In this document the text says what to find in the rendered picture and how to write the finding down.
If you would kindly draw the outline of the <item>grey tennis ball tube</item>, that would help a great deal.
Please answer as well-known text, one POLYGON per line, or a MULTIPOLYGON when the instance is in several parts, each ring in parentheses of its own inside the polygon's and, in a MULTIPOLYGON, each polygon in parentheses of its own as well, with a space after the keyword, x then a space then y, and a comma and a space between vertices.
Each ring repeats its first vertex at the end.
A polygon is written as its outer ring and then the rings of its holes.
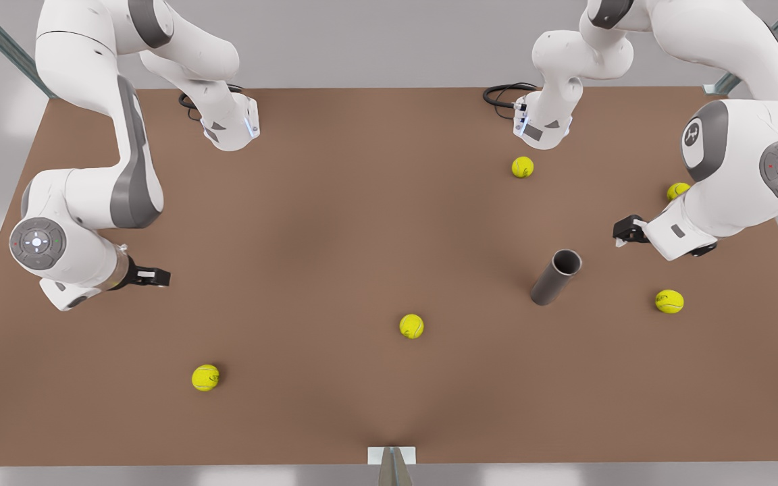
POLYGON ((565 289, 581 269, 581 257, 570 249, 555 252, 543 273, 531 289, 531 301, 540 306, 549 305, 565 289))

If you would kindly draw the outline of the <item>silver frame post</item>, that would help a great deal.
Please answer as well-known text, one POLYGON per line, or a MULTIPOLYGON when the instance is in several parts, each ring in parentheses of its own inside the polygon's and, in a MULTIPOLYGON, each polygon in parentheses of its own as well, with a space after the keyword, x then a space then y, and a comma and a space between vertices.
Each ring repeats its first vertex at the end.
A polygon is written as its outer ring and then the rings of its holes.
POLYGON ((380 465, 378 486, 413 486, 408 465, 417 464, 416 447, 368 447, 367 463, 380 465))
POLYGON ((50 99, 57 95, 47 88, 41 80, 34 59, 0 25, 0 52, 11 61, 35 86, 41 89, 50 99))
POLYGON ((778 36, 742 0, 705 0, 700 63, 743 80, 757 101, 778 101, 778 36))

